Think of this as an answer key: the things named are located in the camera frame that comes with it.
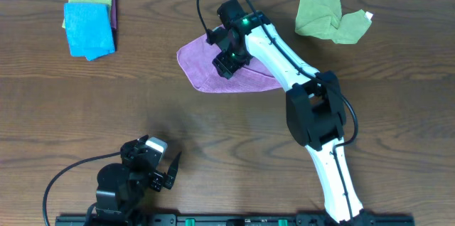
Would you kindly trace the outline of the purple microfiber cloth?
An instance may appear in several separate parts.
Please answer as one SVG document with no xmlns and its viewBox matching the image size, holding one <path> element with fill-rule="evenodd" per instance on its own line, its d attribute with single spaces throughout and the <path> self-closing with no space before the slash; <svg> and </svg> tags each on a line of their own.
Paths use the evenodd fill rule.
<svg viewBox="0 0 455 226">
<path fill-rule="evenodd" d="M 242 93 L 264 92 L 280 89 L 277 82 L 266 67 L 253 58 L 249 65 L 239 69 L 230 78 L 219 76 L 213 59 L 220 53 L 219 47 L 206 42 L 203 34 L 186 44 L 177 52 L 177 61 L 192 86 L 205 93 Z"/>
</svg>

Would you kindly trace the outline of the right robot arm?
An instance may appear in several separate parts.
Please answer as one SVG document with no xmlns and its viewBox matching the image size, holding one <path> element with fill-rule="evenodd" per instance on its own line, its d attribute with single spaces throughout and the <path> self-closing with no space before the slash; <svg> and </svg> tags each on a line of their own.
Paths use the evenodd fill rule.
<svg viewBox="0 0 455 226">
<path fill-rule="evenodd" d="M 343 127 L 352 107 L 338 78 L 304 62 L 261 11 L 247 14 L 237 0 L 229 0 L 217 14 L 222 25 L 207 32 L 207 42 L 220 48 L 213 59 L 219 76 L 230 79 L 253 58 L 268 69 L 285 91 L 289 132 L 314 162 L 327 214 L 336 224 L 353 224 L 363 205 L 344 157 Z"/>
</svg>

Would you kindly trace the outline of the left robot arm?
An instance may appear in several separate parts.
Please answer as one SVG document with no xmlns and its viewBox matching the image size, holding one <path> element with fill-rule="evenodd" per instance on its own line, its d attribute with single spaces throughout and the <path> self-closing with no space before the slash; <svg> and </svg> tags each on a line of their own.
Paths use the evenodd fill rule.
<svg viewBox="0 0 455 226">
<path fill-rule="evenodd" d="M 138 205 L 148 189 L 172 189 L 181 154 L 167 172 L 157 167 L 168 144 L 147 135 L 125 143 L 119 152 L 122 162 L 111 163 L 97 174 L 96 203 L 87 210 L 85 225 L 148 225 L 149 216 Z"/>
</svg>

